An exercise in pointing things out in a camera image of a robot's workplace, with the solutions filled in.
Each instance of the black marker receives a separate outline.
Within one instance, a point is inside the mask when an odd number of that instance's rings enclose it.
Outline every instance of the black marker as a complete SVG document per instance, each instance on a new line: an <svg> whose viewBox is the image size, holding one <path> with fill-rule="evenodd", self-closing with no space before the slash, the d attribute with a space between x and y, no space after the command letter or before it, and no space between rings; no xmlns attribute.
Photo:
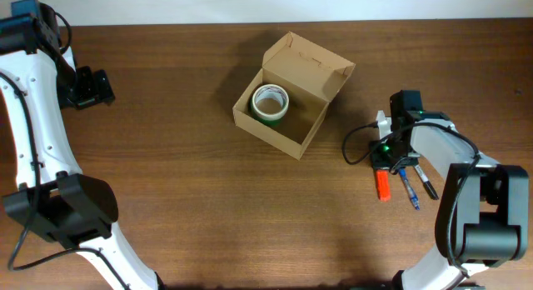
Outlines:
<svg viewBox="0 0 533 290"><path fill-rule="evenodd" d="M418 176L422 180L422 183L424 183L424 189L427 191L427 194L430 196L433 200L439 199L439 194L436 193L435 189L433 188L433 185L431 185L430 179L427 178L427 176L422 171L422 167L420 165L415 165L416 173L418 173Z"/></svg>

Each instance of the blue pen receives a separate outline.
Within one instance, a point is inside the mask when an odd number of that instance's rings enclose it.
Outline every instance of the blue pen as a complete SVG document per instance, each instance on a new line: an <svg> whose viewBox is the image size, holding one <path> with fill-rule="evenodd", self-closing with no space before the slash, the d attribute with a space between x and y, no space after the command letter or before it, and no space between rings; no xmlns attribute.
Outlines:
<svg viewBox="0 0 533 290"><path fill-rule="evenodd" d="M413 204L413 207L415 207L415 209L417 211L420 211L420 205L418 204L418 197L417 197L413 187L411 187L411 185L409 184L409 180L407 179L406 170L404 168L399 169L398 173L400 174L400 177L401 177L401 180L402 180L403 184L406 185L407 193L409 194L409 199L411 200L411 203Z"/></svg>

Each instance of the cable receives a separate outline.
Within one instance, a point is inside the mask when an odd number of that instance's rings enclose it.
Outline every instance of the cable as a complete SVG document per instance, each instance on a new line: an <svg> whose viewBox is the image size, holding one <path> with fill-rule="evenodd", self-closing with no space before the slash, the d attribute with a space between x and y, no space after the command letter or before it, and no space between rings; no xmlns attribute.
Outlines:
<svg viewBox="0 0 533 290"><path fill-rule="evenodd" d="M385 142L386 140L388 140L390 138L393 138L393 137L397 136L398 134L403 133L404 131L411 130L411 129L416 128L416 127L439 128L440 130L442 130L442 131L444 131L446 133L449 133L452 136L455 136L455 137L459 138L460 140L466 142L472 148L472 150L474 151L473 161L470 164L470 166L468 167L468 169L466 170L465 176L463 176L461 178L461 180L459 181L459 184L457 186L457 194L454 197L454 201L453 201L453 204L452 204L452 207L451 207L451 214L448 217L448 223L447 223L447 229L446 229L446 251L447 251L446 258L448 259L448 262L451 265L453 265L455 268L457 268L457 269L459 269L459 271L461 271L461 274L465 278L469 278L470 275L468 273L468 270L466 270L464 267L462 267L457 262L456 256L454 255L453 250L451 248L451 224L452 224L453 213L456 210L457 201L459 200L459 196L461 195L462 188L465 186L466 179L468 178L468 176L470 175L471 171L476 167L477 163L481 159L481 155L480 155L479 149L477 148L477 146L469 138L459 134L458 132L452 130L449 127L444 127L444 126L441 126L440 124L433 123L433 122L419 122L419 123L416 122L416 123L412 123L412 124L404 126L404 127L400 127L397 130L395 130L394 132L391 132L390 134L388 134L385 137L381 138L376 144L374 144L368 150L368 152L366 152L363 156L358 158L356 161L348 160L348 158L346 157L346 151L345 151L346 150L346 141L347 141L348 137L350 137L354 132L357 132L357 131L359 131L359 130L361 130L363 128L368 128L368 127L370 128L370 127L374 127L374 126L377 126L377 122L373 122L373 123L367 124L366 126L358 127L356 129L350 131L346 135L346 137L344 138L344 142L342 143L342 156L344 157L344 159L346 160L346 162L348 164L355 165L355 164L360 163L362 160L364 160L366 157L368 157L371 153L375 152L375 150L377 150L380 147L380 145L383 142Z"/></svg>
<svg viewBox="0 0 533 290"><path fill-rule="evenodd" d="M37 146L35 144L35 137L33 135L32 119L30 117L29 109L27 108L26 100L24 99L24 93L20 90L17 84L7 75L5 75L3 72L0 72L0 78L6 81L6 83L8 83L9 86L13 88L15 95L17 95L22 105L22 110L24 111L24 117L26 119L27 135L28 135L29 142L30 142L30 150L32 151L31 164L33 166L33 171L35 172L35 190L33 192L33 197L32 197L32 209L30 210L29 216L27 217L27 220L23 225L24 228L22 229L20 236L18 237L17 244L15 245L15 248L12 251L11 257L9 258L9 261L7 261L7 269L9 269L9 271L22 271L25 269L36 267L37 265L46 263L55 258L65 256L70 253L89 253L90 252L90 253L94 253L97 257L102 259L102 261L106 264L107 268L109 268L109 271L111 271L113 276L120 282L121 286L123 286L124 289L129 289L129 286L118 275L117 271L115 270L115 268L113 268L113 266L107 260L107 258L104 255L102 255L100 251L96 249L92 249L92 248L84 248L84 247L71 248L71 249L64 250L62 252L54 253L51 256L42 258L40 260L31 262L26 265L14 266L15 258L17 258L17 255L20 252L22 245L24 244L24 240L26 239L26 236L30 230L30 227L32 226L33 221L35 220L35 217L37 216L39 199L41 198L41 165L42 164L38 161Z"/></svg>
<svg viewBox="0 0 533 290"><path fill-rule="evenodd" d="M68 21L67 19L65 19L65 17L63 15L61 15L60 13L58 12L55 12L56 13L56 16L58 16L59 18L61 18L61 20L63 21L63 23L65 23L65 28L67 28L67 33L68 33L68 40L67 40L67 45L65 45L64 47L61 47L59 49L59 52L61 52L61 54L64 54L68 48L70 47L70 43L72 41L72 28L70 26L70 24L68 24Z"/></svg>
<svg viewBox="0 0 533 290"><path fill-rule="evenodd" d="M355 132L357 131L361 131L363 128L377 128L377 122L372 122L372 123L368 123L367 125L364 125L362 127L356 127L354 129L352 129L345 137L344 137L344 140L342 141L342 156L344 157L344 160L350 164L350 165L355 165L357 163L359 163L360 161L364 160L370 153L367 153L365 154L364 156L360 157L358 160L356 161L350 161L348 160L348 156L346 155L346 143L348 142L348 138Z"/></svg>

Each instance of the box lid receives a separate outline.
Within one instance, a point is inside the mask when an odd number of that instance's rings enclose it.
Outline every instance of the box lid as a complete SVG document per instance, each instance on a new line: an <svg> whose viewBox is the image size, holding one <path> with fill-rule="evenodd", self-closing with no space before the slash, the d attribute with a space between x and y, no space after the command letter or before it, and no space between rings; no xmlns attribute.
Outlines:
<svg viewBox="0 0 533 290"><path fill-rule="evenodd" d="M262 66L330 102L351 76L355 64L289 32L265 52Z"/></svg>

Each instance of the white backdrop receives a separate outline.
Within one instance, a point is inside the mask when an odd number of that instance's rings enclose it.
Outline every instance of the white backdrop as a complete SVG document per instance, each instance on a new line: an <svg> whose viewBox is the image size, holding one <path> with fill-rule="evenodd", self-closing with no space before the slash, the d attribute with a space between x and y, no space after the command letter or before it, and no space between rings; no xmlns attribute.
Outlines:
<svg viewBox="0 0 533 290"><path fill-rule="evenodd" d="M9 3L0 0L0 18ZM41 0L72 25L533 17L533 0Z"/></svg>

